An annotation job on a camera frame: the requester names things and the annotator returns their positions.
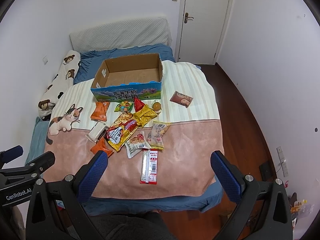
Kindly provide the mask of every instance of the barcode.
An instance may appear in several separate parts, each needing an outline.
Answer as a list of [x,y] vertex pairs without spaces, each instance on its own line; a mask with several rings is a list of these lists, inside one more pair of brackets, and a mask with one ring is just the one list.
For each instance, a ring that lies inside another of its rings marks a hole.
[[155,164],[152,165],[152,171],[151,172],[152,173],[156,173],[156,165]]

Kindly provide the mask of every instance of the cardboard box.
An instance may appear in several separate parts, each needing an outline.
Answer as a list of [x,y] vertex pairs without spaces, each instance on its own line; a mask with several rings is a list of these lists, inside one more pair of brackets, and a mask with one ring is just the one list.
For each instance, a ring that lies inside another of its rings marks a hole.
[[109,58],[97,71],[91,92],[99,102],[160,99],[162,70],[157,53]]

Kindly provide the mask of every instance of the pink blanket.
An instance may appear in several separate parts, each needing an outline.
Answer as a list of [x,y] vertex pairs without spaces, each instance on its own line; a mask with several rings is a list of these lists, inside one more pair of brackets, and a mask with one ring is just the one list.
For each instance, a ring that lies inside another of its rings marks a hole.
[[[143,128],[148,134],[150,128]],[[50,136],[45,151],[55,154],[55,164],[44,173],[47,182],[75,174],[93,157],[94,145],[85,135],[87,130],[60,131]],[[164,150],[158,154],[157,185],[141,184],[142,152],[128,159],[126,148],[110,156],[94,197],[118,199],[151,199],[185,195],[200,196],[215,182],[210,156],[223,152],[220,120],[173,123],[163,136]]]

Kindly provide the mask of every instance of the silver bolt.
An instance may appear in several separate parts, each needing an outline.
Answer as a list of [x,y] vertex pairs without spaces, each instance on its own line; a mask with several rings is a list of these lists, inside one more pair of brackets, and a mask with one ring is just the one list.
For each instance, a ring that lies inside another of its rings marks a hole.
[[37,185],[41,185],[42,182],[43,182],[43,179],[37,179],[36,184],[37,184]]
[[64,179],[66,181],[72,181],[73,180],[73,175],[67,175]]
[[281,179],[276,179],[276,184],[281,185],[282,184],[282,180]]
[[247,181],[253,181],[253,177],[252,177],[251,175],[246,175],[246,176],[245,176],[245,179],[246,179]]

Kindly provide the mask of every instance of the white door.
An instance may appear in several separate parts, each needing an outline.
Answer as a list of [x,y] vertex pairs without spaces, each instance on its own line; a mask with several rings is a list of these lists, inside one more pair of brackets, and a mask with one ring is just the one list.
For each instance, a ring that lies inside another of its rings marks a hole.
[[179,62],[212,64],[229,0],[186,0]]

